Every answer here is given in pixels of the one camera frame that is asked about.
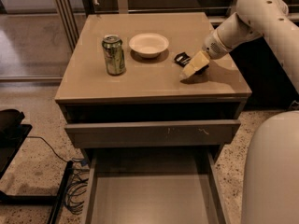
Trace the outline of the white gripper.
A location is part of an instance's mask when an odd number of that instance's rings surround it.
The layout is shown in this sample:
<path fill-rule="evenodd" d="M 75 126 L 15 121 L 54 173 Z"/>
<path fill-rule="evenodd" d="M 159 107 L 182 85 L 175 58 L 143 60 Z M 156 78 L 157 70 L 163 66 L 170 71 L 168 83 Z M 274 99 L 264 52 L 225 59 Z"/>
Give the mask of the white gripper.
<path fill-rule="evenodd" d="M 209 65 L 211 60 L 218 60 L 228 54 L 231 49 L 227 48 L 221 41 L 218 32 L 212 31 L 204 40 L 202 50 L 198 51 L 184 66 L 180 79 L 184 80 L 193 76 L 196 72 Z"/>

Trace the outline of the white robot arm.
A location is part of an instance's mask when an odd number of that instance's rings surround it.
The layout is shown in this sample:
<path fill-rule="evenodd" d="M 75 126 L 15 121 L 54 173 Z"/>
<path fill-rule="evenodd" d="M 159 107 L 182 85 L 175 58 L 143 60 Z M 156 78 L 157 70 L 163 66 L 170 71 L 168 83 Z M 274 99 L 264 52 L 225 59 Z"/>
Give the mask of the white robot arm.
<path fill-rule="evenodd" d="M 238 45 L 263 37 L 299 91 L 299 27 L 282 0 L 237 0 L 235 13 L 214 30 L 184 66 L 181 78 Z M 252 136 L 243 181 L 241 224 L 299 224 L 299 111 L 267 119 Z"/>

